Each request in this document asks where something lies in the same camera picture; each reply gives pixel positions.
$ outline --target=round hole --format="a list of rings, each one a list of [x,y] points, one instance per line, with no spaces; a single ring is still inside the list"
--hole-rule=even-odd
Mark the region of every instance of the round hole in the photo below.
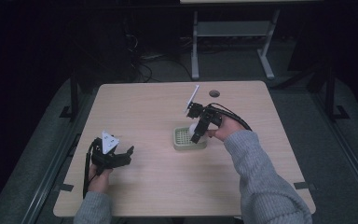
[[[209,95],[212,96],[213,98],[219,97],[220,92],[213,90],[213,91],[209,91]]]

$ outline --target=hand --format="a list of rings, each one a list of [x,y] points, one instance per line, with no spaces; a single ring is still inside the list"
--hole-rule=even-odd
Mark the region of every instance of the hand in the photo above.
[[[216,137],[217,139],[224,142],[226,138],[229,137],[232,133],[244,129],[245,128],[236,120],[222,115],[222,124],[220,127],[217,130],[208,130],[207,134],[209,137]]]
[[[109,186],[109,175],[113,169],[106,169],[100,175],[97,174],[97,166],[92,164],[89,167],[89,191],[106,193]]]

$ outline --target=table leg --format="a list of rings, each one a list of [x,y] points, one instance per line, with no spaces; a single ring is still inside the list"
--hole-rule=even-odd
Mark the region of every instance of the table leg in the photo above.
[[[262,49],[257,50],[258,57],[260,59],[261,64],[263,65],[264,72],[266,73],[267,79],[275,78],[274,74],[272,73],[271,66],[269,65],[269,60],[267,59],[267,51],[269,50],[269,43],[271,42],[272,36],[274,34],[279,13],[280,13],[279,9],[275,10],[267,31],[266,43],[264,44]]]
[[[199,57],[197,55],[197,17],[198,12],[194,12],[194,23],[193,23],[193,51],[191,52],[191,78],[198,80],[200,78],[199,73]]]

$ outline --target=white paper triangle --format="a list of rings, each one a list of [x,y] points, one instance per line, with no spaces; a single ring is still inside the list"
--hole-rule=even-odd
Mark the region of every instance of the white paper triangle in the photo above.
[[[119,139],[113,137],[111,134],[103,131],[103,154],[108,153],[112,148],[118,145]]]

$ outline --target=gray carpet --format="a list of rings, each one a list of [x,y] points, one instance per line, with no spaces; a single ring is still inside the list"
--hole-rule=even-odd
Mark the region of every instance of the gray carpet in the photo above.
[[[200,81],[263,80],[268,86],[274,86],[294,74],[286,71],[294,45],[295,43],[290,41],[272,43],[268,57],[276,75],[274,80],[265,78],[256,56],[257,45],[250,45],[199,55]],[[153,71],[153,79],[150,81],[190,81],[189,53],[174,58],[177,62],[172,61],[171,57],[168,59],[146,63]],[[141,71],[148,73],[145,68],[141,68]],[[305,78],[286,90],[270,93],[306,181],[316,188],[311,191],[317,207],[313,215],[314,223],[358,223],[358,183],[331,132],[329,121],[319,109],[315,100],[318,95],[306,91],[307,81]],[[71,148],[72,142],[76,134],[83,129],[95,92],[80,93],[83,110],[77,120],[71,123],[68,119],[59,119],[62,108],[69,105],[68,88],[69,83],[66,82],[57,92],[8,180],[0,196],[0,223],[20,223],[31,200],[38,193],[41,178],[45,175],[56,150],[74,149]],[[339,120],[337,126],[358,155],[358,104],[348,88],[340,82],[337,83],[336,100],[345,107],[351,117],[348,120]],[[51,190],[46,194],[47,199],[41,206],[35,223],[72,223],[71,218],[55,217],[52,213],[58,196],[57,186],[65,177],[71,161],[70,155],[71,153],[68,153],[66,158],[62,158],[61,170],[57,173]]]

